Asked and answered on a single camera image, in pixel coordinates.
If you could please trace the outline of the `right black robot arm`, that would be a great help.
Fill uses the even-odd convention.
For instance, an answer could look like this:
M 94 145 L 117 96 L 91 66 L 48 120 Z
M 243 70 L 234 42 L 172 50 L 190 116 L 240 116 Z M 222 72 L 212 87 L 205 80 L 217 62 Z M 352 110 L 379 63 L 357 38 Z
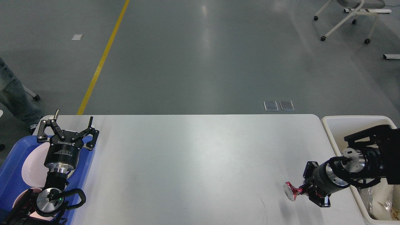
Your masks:
M 400 131 L 387 124 L 377 125 L 344 137 L 348 147 L 340 156 L 319 165 L 309 161 L 304 170 L 304 183 L 298 195 L 306 195 L 321 208 L 330 207 L 331 194 L 354 186 L 371 188 L 382 178 L 398 185 Z

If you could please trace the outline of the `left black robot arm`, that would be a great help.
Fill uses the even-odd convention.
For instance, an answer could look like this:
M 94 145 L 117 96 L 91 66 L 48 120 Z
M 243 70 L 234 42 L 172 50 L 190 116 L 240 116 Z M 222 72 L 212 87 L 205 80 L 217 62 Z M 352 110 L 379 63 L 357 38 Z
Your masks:
M 1 166 L 2 225 L 69 224 L 86 202 L 81 188 L 99 130 L 92 117 L 81 132 L 61 129 L 58 113 L 20 139 Z

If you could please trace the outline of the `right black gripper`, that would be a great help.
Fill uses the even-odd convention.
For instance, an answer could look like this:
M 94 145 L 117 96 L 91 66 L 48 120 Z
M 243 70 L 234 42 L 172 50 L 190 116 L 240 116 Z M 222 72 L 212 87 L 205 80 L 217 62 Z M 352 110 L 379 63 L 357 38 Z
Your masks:
M 330 195 L 350 186 L 334 174 L 328 162 L 319 165 L 316 161 L 308 161 L 303 178 L 303 186 L 309 188 L 306 195 L 320 208 L 330 208 Z

